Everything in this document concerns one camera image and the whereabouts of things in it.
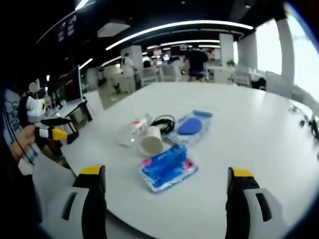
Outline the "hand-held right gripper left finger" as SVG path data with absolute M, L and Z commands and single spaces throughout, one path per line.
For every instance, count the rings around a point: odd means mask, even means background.
M 52 239 L 105 239 L 105 166 L 84 168 L 49 200 L 41 227 Z

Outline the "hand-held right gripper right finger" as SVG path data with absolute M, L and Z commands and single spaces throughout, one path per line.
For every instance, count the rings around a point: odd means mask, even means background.
M 229 167 L 227 239 L 282 239 L 287 232 L 280 202 L 247 169 Z

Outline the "person's left hand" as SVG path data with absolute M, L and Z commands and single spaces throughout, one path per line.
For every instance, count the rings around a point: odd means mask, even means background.
M 28 146 L 35 143 L 34 125 L 26 126 L 16 137 L 16 140 L 9 146 L 10 152 L 17 164 L 19 164 Z

